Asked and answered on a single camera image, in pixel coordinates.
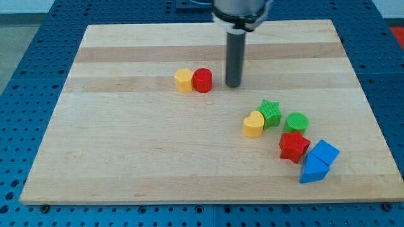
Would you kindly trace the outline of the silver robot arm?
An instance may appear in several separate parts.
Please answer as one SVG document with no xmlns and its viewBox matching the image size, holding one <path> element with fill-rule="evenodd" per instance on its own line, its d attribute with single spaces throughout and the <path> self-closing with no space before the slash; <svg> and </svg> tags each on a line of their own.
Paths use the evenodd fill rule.
<svg viewBox="0 0 404 227">
<path fill-rule="evenodd" d="M 268 17 L 273 0 L 214 0 L 215 23 L 227 32 L 225 84 L 236 88 L 242 83 L 246 35 L 255 31 Z"/>
</svg>

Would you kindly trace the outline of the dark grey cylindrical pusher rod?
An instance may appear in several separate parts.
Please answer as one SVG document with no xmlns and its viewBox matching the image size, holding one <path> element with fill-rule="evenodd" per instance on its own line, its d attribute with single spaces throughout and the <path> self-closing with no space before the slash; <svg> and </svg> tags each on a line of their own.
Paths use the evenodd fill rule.
<svg viewBox="0 0 404 227">
<path fill-rule="evenodd" d="M 225 83 L 228 87 L 237 88 L 241 85 L 245 43 L 245 31 L 227 33 Z"/>
</svg>

